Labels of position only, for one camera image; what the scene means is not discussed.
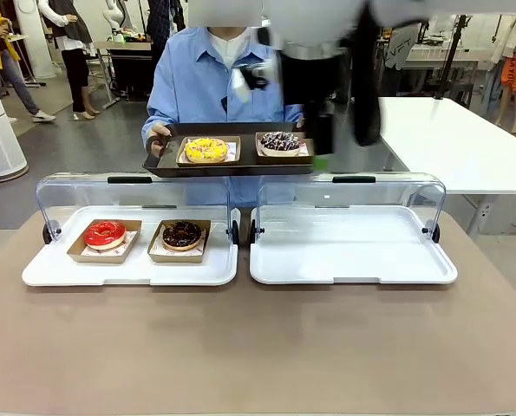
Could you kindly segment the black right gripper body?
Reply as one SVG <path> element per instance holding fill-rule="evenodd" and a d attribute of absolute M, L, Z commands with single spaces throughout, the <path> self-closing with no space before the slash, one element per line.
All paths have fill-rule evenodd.
<path fill-rule="evenodd" d="M 326 119 L 326 101 L 339 82 L 339 61 L 340 55 L 318 60 L 280 55 L 284 104 L 302 106 L 305 130 L 317 130 Z"/>

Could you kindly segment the cardboard box of sprinkled donut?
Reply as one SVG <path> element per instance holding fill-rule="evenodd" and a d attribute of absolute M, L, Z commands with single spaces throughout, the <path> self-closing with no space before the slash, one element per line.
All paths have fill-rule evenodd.
<path fill-rule="evenodd" d="M 294 157 L 268 157 L 265 156 L 261 149 L 258 141 L 263 137 L 265 133 L 270 132 L 258 132 L 255 134 L 255 146 L 258 156 L 258 163 L 260 165 L 304 165 L 311 164 L 313 160 L 313 143 L 311 139 L 306 139 L 303 133 L 299 132 L 287 132 L 293 133 L 300 140 L 300 152 L 298 156 Z"/>

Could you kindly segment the chocolate white sprinkled donut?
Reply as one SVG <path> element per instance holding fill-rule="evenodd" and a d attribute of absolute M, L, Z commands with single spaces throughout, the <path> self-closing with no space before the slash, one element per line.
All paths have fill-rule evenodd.
<path fill-rule="evenodd" d="M 265 133 L 258 143 L 262 153 L 268 157 L 294 157 L 300 152 L 300 140 L 293 133 Z"/>

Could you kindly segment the dark brown serving tray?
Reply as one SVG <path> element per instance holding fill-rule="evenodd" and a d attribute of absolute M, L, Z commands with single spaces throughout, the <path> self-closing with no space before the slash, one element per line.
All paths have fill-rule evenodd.
<path fill-rule="evenodd" d="M 241 177 L 268 175 L 305 175 L 313 172 L 313 165 L 260 165 L 255 146 L 255 134 L 269 131 L 293 131 L 292 123 L 214 123 L 179 124 L 173 126 L 173 137 L 160 158 L 149 154 L 143 167 L 160 178 Z M 240 159 L 229 166 L 180 167 L 176 157 L 180 143 L 186 136 L 239 136 Z"/>

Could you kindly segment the yellow sprinkled donut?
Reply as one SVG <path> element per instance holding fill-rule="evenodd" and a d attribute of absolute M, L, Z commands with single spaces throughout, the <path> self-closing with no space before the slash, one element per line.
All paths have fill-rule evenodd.
<path fill-rule="evenodd" d="M 184 147 L 186 158 L 193 163 L 216 163 L 226 159 L 228 145 L 219 139 L 197 138 Z"/>

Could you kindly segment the cardboard box of yellow donut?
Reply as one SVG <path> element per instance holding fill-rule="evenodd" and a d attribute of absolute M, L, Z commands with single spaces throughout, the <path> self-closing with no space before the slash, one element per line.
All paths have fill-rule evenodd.
<path fill-rule="evenodd" d="M 197 138 L 214 138 L 223 140 L 226 142 L 236 142 L 238 145 L 238 151 L 237 151 L 237 160 L 234 162 L 216 162 L 216 163 L 193 163 L 190 162 L 185 155 L 184 147 L 185 144 L 189 140 L 194 140 Z M 176 157 L 176 163 L 180 167 L 189 167 L 189 166 L 229 166 L 229 165 L 236 165 L 239 162 L 240 159 L 240 152 L 241 152 L 241 141 L 239 136 L 186 136 L 180 143 L 180 149 L 178 151 L 177 157 Z"/>

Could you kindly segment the person's right forearm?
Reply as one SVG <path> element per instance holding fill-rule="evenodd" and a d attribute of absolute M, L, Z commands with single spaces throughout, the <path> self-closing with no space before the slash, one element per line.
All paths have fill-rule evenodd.
<path fill-rule="evenodd" d="M 170 88 L 154 89 L 147 104 L 148 118 L 142 128 L 146 133 L 154 124 L 174 125 L 179 121 L 176 98 Z"/>

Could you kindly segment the person in blue shirt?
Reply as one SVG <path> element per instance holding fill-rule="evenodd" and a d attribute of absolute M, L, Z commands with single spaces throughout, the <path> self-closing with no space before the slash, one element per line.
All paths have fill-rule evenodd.
<path fill-rule="evenodd" d="M 172 137 L 179 124 L 285 122 L 279 85 L 253 90 L 248 102 L 232 89 L 234 66 L 273 56 L 273 48 L 253 41 L 248 28 L 188 28 L 170 37 L 156 64 L 152 91 L 174 92 L 179 121 L 166 126 Z"/>

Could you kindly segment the standing person in dark clothes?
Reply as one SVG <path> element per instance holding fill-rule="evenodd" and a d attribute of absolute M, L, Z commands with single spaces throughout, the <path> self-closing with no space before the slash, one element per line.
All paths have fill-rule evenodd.
<path fill-rule="evenodd" d="M 153 45 L 164 48 L 170 36 L 186 27 L 180 0 L 148 0 L 147 33 Z"/>

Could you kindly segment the chocolate donut with nut crumbs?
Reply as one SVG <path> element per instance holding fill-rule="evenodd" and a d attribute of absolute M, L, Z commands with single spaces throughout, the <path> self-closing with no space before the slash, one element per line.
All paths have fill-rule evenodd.
<path fill-rule="evenodd" d="M 176 221 L 166 224 L 161 236 L 165 248 L 175 251 L 187 251 L 198 245 L 202 238 L 202 229 L 190 221 Z"/>

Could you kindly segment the cardboard box of chocolate donut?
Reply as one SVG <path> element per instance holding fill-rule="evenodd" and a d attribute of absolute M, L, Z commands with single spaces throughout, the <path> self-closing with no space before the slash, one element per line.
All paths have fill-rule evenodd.
<path fill-rule="evenodd" d="M 154 239 L 158 236 L 160 227 L 162 225 L 165 226 L 166 224 L 171 224 L 171 223 L 174 223 L 176 221 L 190 221 L 190 222 L 193 222 L 193 223 L 197 224 L 198 226 L 200 226 L 202 231 L 206 230 L 206 245 L 207 245 L 207 239 L 209 237 L 210 229 L 211 229 L 211 221 L 209 219 L 205 219 L 205 220 L 201 220 L 201 219 L 200 220 L 198 220 L 198 219 L 169 219 L 169 220 L 161 220 L 159 225 L 157 226 L 157 228 L 155 230 L 155 233 L 153 234 L 153 237 L 151 239 L 150 244 L 148 245 L 147 254 L 150 256 L 150 258 L 155 263 L 201 263 L 203 261 L 203 256 L 204 256 L 204 254 L 206 252 L 206 246 L 205 246 L 204 254 L 202 256 L 196 256 L 196 257 L 189 257 L 189 256 L 161 257 L 161 256 L 155 256 L 155 255 L 150 255 L 149 254 L 149 249 L 152 247 Z"/>

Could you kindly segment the printed paper under chocolate donut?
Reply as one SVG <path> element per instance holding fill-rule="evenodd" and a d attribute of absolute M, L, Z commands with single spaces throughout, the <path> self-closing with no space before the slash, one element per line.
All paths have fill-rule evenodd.
<path fill-rule="evenodd" d="M 197 245 L 194 245 L 189 250 L 173 250 L 167 248 L 163 242 L 163 231 L 165 230 L 165 226 L 162 225 L 159 229 L 158 236 L 154 239 L 152 247 L 149 249 L 150 255 L 161 256 L 161 257 L 181 257 L 181 256 L 189 256 L 196 257 L 202 256 L 204 254 L 205 246 L 206 246 L 206 230 L 202 231 L 202 235 Z"/>

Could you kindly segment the printed paper under red donut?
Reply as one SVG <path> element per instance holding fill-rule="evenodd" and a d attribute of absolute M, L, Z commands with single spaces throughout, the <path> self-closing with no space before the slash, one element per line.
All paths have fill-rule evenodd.
<path fill-rule="evenodd" d="M 137 237 L 135 231 L 127 231 L 123 237 L 102 246 L 87 245 L 81 252 L 84 257 L 120 257 L 124 255 Z"/>

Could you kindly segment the red glazed donut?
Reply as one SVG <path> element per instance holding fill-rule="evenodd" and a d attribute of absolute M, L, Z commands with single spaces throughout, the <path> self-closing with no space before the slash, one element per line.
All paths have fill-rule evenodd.
<path fill-rule="evenodd" d="M 111 250 L 126 238 L 127 228 L 117 221 L 101 221 L 90 225 L 85 234 L 85 244 L 93 250 Z"/>

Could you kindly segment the cardboard box of red donut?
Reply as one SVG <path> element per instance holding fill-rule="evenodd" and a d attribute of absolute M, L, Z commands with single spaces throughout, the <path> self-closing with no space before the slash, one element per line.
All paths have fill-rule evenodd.
<path fill-rule="evenodd" d="M 137 233 L 137 237 L 133 241 L 132 245 L 129 247 L 129 250 L 120 257 L 84 257 L 81 255 L 82 250 L 87 246 L 84 242 L 84 234 L 87 228 L 95 223 L 101 221 L 117 221 L 123 223 L 127 231 L 135 231 Z M 109 263 L 109 264 L 123 264 L 131 250 L 134 248 L 135 243 L 137 242 L 138 237 L 140 236 L 142 221 L 141 220 L 126 220 L 126 219 L 96 219 L 93 220 L 79 235 L 79 237 L 72 243 L 69 247 L 67 254 L 77 263 Z"/>

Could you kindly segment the person's right hand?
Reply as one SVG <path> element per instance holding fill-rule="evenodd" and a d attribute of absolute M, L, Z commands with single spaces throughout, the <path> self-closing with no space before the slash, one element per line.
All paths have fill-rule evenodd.
<path fill-rule="evenodd" d="M 165 125 L 159 122 L 154 123 L 147 131 L 147 152 L 156 158 L 160 158 L 165 152 L 171 137 L 171 131 Z"/>

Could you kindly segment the clear display lid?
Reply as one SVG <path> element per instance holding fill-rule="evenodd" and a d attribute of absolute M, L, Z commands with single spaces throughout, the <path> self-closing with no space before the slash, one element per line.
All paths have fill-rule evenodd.
<path fill-rule="evenodd" d="M 369 175 L 375 184 L 333 184 L 334 176 Z M 446 187 L 434 176 L 417 172 L 361 172 L 287 177 L 268 176 L 260 181 L 257 195 L 257 233 L 265 230 L 261 212 L 267 206 L 346 209 L 354 206 L 400 206 L 420 218 L 419 229 L 429 219 L 439 224 L 447 196 Z"/>
<path fill-rule="evenodd" d="M 131 175 L 150 176 L 153 183 L 107 183 L 108 176 Z M 58 221 L 62 234 L 66 220 L 82 208 L 101 207 L 101 218 L 111 218 L 110 212 L 113 209 L 175 211 L 177 218 L 186 217 L 186 211 L 189 209 L 217 210 L 217 214 L 212 214 L 212 220 L 225 222 L 226 235 L 231 242 L 232 220 L 236 219 L 232 213 L 233 202 L 224 178 L 161 179 L 145 173 L 61 172 L 50 175 L 37 184 L 36 201 L 44 223 L 50 220 Z"/>

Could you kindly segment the grey printed shirt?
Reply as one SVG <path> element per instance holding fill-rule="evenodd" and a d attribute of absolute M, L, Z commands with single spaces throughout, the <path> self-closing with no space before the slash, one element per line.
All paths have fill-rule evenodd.
<path fill-rule="evenodd" d="M 412 24 L 392 30 L 384 53 L 385 68 L 403 68 L 411 49 L 417 43 L 420 28 L 420 24 Z"/>

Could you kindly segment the white display tray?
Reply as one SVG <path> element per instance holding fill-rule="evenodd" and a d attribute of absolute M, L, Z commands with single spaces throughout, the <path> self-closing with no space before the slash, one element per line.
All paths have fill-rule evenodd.
<path fill-rule="evenodd" d="M 458 271 L 429 234 L 431 221 L 399 205 L 265 206 L 250 274 L 263 284 L 440 284 Z"/>

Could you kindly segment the background work table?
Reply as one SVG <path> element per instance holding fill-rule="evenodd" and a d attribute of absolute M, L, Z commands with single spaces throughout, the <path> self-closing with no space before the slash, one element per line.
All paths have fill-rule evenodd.
<path fill-rule="evenodd" d="M 95 42 L 108 101 L 145 101 L 153 85 L 153 56 L 149 42 Z"/>

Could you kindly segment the white table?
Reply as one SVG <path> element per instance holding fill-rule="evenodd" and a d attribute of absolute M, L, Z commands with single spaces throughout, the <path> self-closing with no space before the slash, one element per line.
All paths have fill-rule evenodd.
<path fill-rule="evenodd" d="M 447 98 L 382 97 L 382 140 L 411 172 L 448 195 L 478 195 L 467 234 L 482 231 L 500 196 L 516 195 L 516 137 Z"/>

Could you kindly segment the black tripod stand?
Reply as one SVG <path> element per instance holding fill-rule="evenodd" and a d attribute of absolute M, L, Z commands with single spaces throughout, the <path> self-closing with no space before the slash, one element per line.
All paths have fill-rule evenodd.
<path fill-rule="evenodd" d="M 464 30 L 466 28 L 467 22 L 468 22 L 467 15 L 459 15 L 457 17 L 456 23 L 454 24 L 452 42 L 450 45 L 450 49 L 447 53 L 447 58 L 446 58 L 446 61 L 445 61 L 444 67 L 443 67 L 441 78 L 439 80 L 439 87 L 434 93 L 434 98 L 436 100 L 441 100 L 447 89 L 447 81 L 448 81 L 448 77 L 449 77 L 450 70 L 452 67 L 452 63 L 454 61 L 454 56 L 456 54 L 458 44 L 461 39 L 462 30 Z"/>

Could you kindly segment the small white background robot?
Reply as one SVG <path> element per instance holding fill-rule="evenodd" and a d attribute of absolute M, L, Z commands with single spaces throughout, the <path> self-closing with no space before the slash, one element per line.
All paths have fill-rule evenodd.
<path fill-rule="evenodd" d="M 106 9 L 102 12 L 102 16 L 110 26 L 112 41 L 125 42 L 132 28 L 124 1 L 105 0 L 105 3 Z"/>

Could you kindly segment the white round pillar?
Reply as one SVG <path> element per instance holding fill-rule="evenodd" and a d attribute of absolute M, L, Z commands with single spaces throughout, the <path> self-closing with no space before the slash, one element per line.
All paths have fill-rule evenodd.
<path fill-rule="evenodd" d="M 56 76 L 36 0 L 13 0 L 33 74 L 37 79 Z"/>

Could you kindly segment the clear plastic container with lid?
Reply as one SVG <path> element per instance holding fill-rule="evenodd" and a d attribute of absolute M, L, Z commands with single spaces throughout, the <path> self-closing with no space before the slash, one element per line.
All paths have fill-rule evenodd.
<path fill-rule="evenodd" d="M 75 211 L 64 224 L 62 236 L 44 245 L 22 273 L 23 282 L 33 287 L 149 285 L 220 286 L 236 274 L 238 246 L 226 235 L 226 224 L 212 220 L 215 210 L 189 209 L 186 217 L 175 211 L 113 209 L 111 218 L 101 218 L 101 207 Z M 140 236 L 123 264 L 77 263 L 67 251 L 81 232 L 96 219 L 141 220 Z M 161 220 L 198 219 L 211 221 L 206 252 L 201 263 L 155 263 L 147 254 L 148 245 Z"/>

